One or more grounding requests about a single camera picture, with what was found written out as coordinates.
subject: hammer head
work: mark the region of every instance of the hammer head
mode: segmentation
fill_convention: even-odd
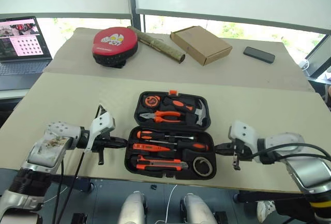
[[[202,126],[203,119],[206,118],[206,108],[203,102],[199,99],[199,103],[201,105],[200,109],[195,110],[195,114],[198,116],[198,121],[196,122],[197,125]]]

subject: cardboard box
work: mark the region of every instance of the cardboard box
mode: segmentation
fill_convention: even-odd
[[[201,65],[229,55],[232,49],[231,45],[200,26],[173,32],[170,38]]]

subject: open tool case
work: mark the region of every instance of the open tool case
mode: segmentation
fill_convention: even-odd
[[[134,118],[139,126],[128,139],[128,171],[153,177],[165,174],[180,180],[215,176],[215,147],[204,131],[211,121],[203,97],[176,91],[143,92]]]

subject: orange pliers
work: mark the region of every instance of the orange pliers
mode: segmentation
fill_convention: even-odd
[[[160,122],[169,122],[169,123],[183,123],[180,120],[168,120],[162,118],[163,116],[177,116],[180,117],[182,114],[176,111],[156,111],[154,113],[143,113],[140,114],[140,117],[143,117],[145,119],[154,119],[154,122],[160,123]]]

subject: smartphone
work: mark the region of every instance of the smartphone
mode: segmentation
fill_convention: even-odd
[[[246,47],[246,49],[244,50],[244,54],[257,58],[269,64],[272,64],[275,60],[275,56],[273,54],[255,49],[253,47]]]

